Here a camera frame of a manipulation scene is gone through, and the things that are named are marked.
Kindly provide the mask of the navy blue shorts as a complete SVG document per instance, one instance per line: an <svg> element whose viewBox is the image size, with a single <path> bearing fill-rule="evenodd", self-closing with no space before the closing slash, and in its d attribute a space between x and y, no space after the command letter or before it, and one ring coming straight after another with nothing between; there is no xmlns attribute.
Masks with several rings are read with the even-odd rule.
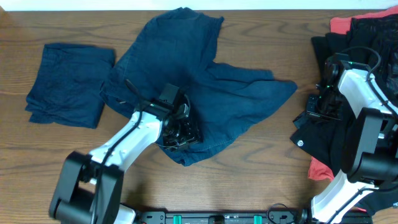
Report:
<svg viewBox="0 0 398 224"><path fill-rule="evenodd" d="M190 166L232 144L252 125L275 113L296 91L292 81L276 80L268 70L216 63L222 18L178 8L151 19L104 81L100 96L116 112L130 117L137 97L129 80L147 99L166 84L189 97L203 142L180 152L168 151L176 163Z"/></svg>

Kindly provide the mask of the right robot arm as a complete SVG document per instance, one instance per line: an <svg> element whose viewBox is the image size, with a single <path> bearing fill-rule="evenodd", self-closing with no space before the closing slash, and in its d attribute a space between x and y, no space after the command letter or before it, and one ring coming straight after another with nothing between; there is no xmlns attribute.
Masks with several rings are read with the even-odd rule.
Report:
<svg viewBox="0 0 398 224"><path fill-rule="evenodd" d="M341 154L341 169L301 214L301 223L340 223L365 196L397 190L397 107L378 86L375 68L342 51L325 62L320 96L308 115L338 120L347 103L355 119Z"/></svg>

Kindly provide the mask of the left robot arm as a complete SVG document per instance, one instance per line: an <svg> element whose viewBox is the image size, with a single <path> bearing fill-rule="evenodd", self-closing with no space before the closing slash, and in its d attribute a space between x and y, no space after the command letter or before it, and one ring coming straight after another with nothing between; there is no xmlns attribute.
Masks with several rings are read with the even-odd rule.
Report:
<svg viewBox="0 0 398 224"><path fill-rule="evenodd" d="M128 123L102 146L65 159L49 206L49 217L61 223L134 223L136 212L121 204L124 174L151 144L172 152L201 142L190 99L167 84L160 96L144 98L126 80L138 103Z"/></svg>

